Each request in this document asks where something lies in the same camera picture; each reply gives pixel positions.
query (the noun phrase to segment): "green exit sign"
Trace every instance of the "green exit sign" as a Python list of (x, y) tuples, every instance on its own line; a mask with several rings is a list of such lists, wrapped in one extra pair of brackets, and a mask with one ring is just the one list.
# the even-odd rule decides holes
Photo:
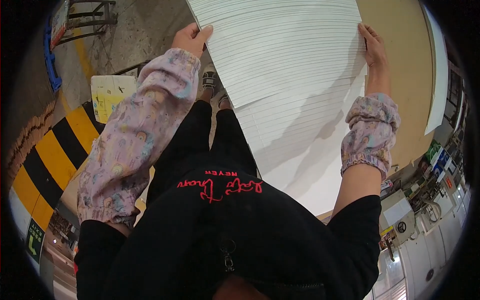
[(28, 225), (28, 232), (27, 232), (27, 238), (25, 240), (25, 245), (26, 245), (28, 254), (30, 254), (30, 256), (37, 263), (40, 263), (40, 252), (42, 250), (42, 241), (44, 236), (45, 236), (45, 232), (33, 220), (33, 218), (31, 218), (30, 224)]

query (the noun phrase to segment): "sneaker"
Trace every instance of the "sneaker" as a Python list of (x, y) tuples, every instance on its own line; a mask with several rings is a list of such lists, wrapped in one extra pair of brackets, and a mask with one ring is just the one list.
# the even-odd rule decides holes
[(220, 100), (218, 101), (218, 108), (220, 108), (220, 104), (223, 102), (223, 101), (228, 101), (230, 103), (230, 108), (232, 108), (232, 103), (230, 102), (230, 98), (228, 97), (227, 93), (225, 92), (223, 94), (223, 96), (220, 98)]
[(204, 90), (211, 89), (213, 91), (212, 98), (222, 90), (222, 82), (220, 81), (220, 77), (218, 77), (218, 73), (216, 72), (213, 63), (209, 63), (204, 69), (202, 75), (202, 87)]

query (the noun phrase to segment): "floral sleeve cover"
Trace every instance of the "floral sleeve cover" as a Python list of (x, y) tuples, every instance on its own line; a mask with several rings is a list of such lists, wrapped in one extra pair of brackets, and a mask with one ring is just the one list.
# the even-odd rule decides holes
[(341, 145), (341, 174), (350, 166), (365, 163), (378, 168), (385, 180), (392, 165), (390, 149), (400, 126), (398, 105), (383, 93), (358, 97), (345, 122), (350, 132)]
[(93, 219), (133, 228), (139, 214), (134, 204), (148, 185), (149, 168), (195, 101), (199, 69), (200, 60), (178, 48), (142, 69), (136, 93), (110, 115), (80, 174), (80, 223)]

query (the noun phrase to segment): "person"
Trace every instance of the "person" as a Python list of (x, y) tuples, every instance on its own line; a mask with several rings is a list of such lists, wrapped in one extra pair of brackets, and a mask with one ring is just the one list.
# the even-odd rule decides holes
[[(400, 118), (383, 41), (367, 25), (359, 30), (369, 78), (346, 116), (328, 225), (257, 177), (226, 95), (210, 149), (210, 99), (222, 93), (212, 65), (194, 101), (213, 27), (178, 31), (117, 105), (80, 175), (77, 298), (363, 299), (378, 277), (380, 184)], [(133, 228), (151, 166), (147, 208)]]

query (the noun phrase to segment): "white paper sheet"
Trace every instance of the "white paper sheet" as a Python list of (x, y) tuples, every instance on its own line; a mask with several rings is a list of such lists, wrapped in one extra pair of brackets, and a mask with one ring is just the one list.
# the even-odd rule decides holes
[(262, 178), (314, 215), (331, 210), (367, 70), (355, 0), (188, 3), (214, 26), (207, 47)]

